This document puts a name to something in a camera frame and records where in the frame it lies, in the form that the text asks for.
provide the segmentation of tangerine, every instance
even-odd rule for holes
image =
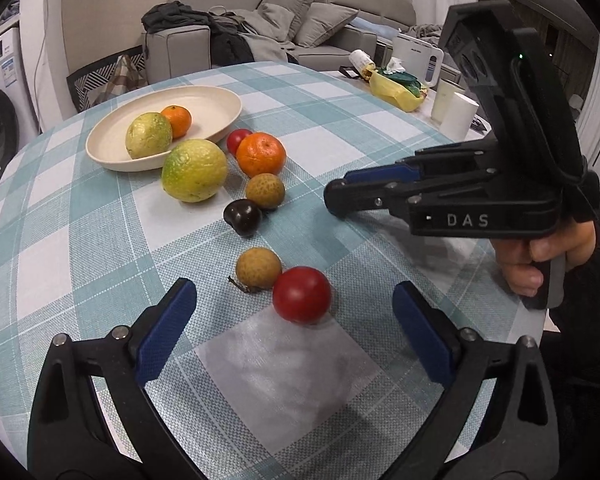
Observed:
[[[171,129],[173,130],[173,139],[179,139],[184,137],[191,127],[191,114],[185,107],[171,105],[167,106],[163,111],[160,112],[164,115],[171,123]]]
[[[274,136],[256,132],[242,140],[235,158],[240,169],[253,178],[263,173],[280,173],[285,167],[286,151]]]

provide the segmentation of screw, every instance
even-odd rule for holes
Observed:
[[[472,330],[471,328],[463,328],[460,331],[460,337],[465,341],[475,341],[478,339],[477,333],[475,333],[475,330]]]
[[[523,335],[520,338],[520,341],[522,341],[522,344],[524,346],[526,346],[527,348],[533,348],[534,346],[536,346],[536,340],[533,339],[531,336],[529,335]]]
[[[56,334],[54,336],[54,338],[51,340],[51,342],[56,345],[56,346],[62,346],[64,343],[66,343],[66,339],[67,339],[68,335],[67,334]]]
[[[111,331],[111,336],[113,339],[124,339],[128,335],[129,327],[125,325],[117,326]]]

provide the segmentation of hand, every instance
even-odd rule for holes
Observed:
[[[520,296],[534,297],[543,276],[532,262],[546,262],[566,253],[567,270],[585,264],[596,249],[593,222],[565,222],[558,230],[539,240],[492,240],[496,260],[511,290]]]

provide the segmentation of washing machine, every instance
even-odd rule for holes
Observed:
[[[0,178],[16,153],[39,134],[16,24],[0,34]]]

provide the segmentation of oval plate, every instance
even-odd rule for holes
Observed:
[[[167,106],[184,106],[193,122],[184,137],[171,143],[158,155],[131,158],[126,152],[126,130],[138,115],[160,113]],[[230,126],[242,111],[237,94],[216,86],[178,86],[158,90],[123,104],[95,125],[87,137],[87,155],[95,162],[114,171],[145,171],[161,168],[169,152],[183,140],[208,139],[219,142],[229,133]]]

